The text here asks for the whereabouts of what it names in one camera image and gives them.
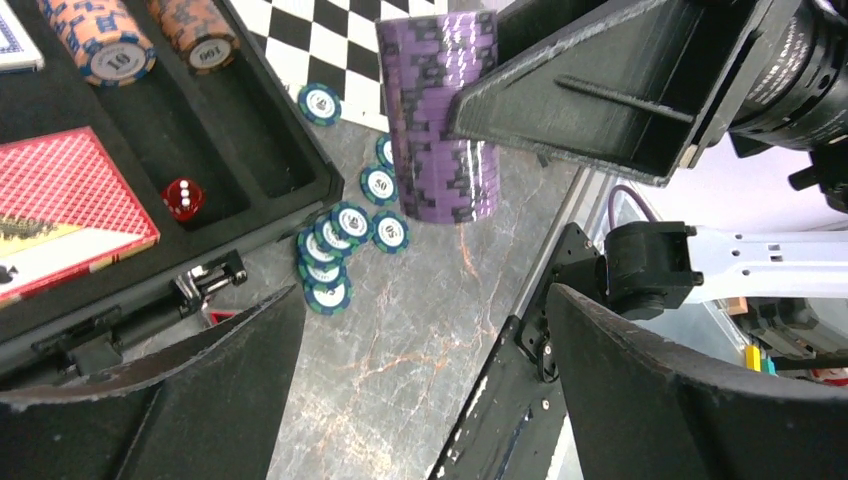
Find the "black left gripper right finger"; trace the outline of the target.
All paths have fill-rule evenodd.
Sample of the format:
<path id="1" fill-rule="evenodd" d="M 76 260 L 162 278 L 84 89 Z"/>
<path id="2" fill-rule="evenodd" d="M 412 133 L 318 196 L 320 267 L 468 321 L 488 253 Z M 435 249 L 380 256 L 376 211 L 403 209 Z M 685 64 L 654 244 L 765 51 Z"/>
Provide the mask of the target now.
<path id="1" fill-rule="evenodd" d="M 546 314 L 587 479 L 843 479 L 847 393 L 677 344 L 556 284 Z"/>

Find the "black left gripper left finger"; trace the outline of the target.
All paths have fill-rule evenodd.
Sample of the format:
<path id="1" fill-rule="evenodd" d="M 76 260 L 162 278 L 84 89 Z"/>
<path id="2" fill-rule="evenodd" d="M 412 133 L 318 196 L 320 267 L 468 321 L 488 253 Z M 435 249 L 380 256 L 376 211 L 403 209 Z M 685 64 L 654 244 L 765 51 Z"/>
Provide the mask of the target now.
<path id="1" fill-rule="evenodd" d="M 5 479 L 263 479 L 300 351 L 297 285 L 158 352 L 1 396 Z"/>

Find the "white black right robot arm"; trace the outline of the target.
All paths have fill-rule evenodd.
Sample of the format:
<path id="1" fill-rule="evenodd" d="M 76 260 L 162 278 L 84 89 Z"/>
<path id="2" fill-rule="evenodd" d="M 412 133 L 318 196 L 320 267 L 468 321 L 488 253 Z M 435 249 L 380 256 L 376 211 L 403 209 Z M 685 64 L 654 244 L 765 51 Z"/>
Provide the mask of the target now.
<path id="1" fill-rule="evenodd" d="M 456 133 L 651 186 L 729 134 L 743 157 L 808 152 L 791 187 L 846 210 L 845 2 L 517 1 L 498 30 L 500 64 L 455 101 Z M 643 325 L 687 302 L 843 297 L 845 232 L 637 221 L 597 250 L 569 223 L 547 250 L 432 478 L 542 479 L 564 422 L 587 479 L 846 477 L 845 390 Z"/>

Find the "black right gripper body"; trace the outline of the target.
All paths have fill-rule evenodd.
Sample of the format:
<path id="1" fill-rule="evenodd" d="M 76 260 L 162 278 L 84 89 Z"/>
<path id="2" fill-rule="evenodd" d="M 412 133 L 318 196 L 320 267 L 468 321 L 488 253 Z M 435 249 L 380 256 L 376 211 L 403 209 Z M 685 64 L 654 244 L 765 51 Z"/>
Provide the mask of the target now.
<path id="1" fill-rule="evenodd" d="M 796 191 L 819 188 L 847 211 L 847 3 L 803 1 L 728 130 L 736 155 L 772 147 L 804 151 L 811 165 L 791 174 Z"/>

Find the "purple poker chip stack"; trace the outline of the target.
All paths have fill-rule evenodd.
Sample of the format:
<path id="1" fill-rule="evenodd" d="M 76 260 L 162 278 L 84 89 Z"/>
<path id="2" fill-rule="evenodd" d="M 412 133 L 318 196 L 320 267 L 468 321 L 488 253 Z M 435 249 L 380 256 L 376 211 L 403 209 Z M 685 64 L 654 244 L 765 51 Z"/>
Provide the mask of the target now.
<path id="1" fill-rule="evenodd" d="M 495 11 L 382 20 L 376 35 L 403 212 L 434 224 L 491 216 L 497 148 L 459 137 L 449 123 L 454 98 L 498 63 Z"/>

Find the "brown poker chip stack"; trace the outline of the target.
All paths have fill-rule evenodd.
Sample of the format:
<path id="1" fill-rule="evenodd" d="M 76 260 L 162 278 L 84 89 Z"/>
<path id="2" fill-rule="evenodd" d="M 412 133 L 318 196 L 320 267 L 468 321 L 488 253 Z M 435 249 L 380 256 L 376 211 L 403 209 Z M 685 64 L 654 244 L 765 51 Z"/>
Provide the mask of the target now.
<path id="1" fill-rule="evenodd" d="M 213 1 L 151 0 L 146 5 L 192 74 L 209 74 L 233 62 L 239 40 Z"/>

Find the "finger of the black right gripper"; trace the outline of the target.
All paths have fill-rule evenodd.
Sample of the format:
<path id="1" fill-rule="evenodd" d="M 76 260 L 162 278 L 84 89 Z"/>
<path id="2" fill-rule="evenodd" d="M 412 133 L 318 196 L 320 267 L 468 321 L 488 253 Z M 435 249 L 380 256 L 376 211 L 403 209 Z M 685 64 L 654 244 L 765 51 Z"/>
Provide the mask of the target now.
<path id="1" fill-rule="evenodd" d="M 452 133 L 653 185 L 726 126 L 766 1 L 513 1 L 497 66 L 454 97 Z"/>

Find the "orange blue poker chip stack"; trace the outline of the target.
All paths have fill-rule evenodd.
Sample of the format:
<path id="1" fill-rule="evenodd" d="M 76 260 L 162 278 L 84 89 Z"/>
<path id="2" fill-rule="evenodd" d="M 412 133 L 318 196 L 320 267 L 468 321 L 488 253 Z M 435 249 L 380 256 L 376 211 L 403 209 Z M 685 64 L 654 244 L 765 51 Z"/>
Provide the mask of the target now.
<path id="1" fill-rule="evenodd" d="M 126 86 L 153 69 L 154 44 L 123 2 L 49 0 L 38 6 L 88 83 Z"/>

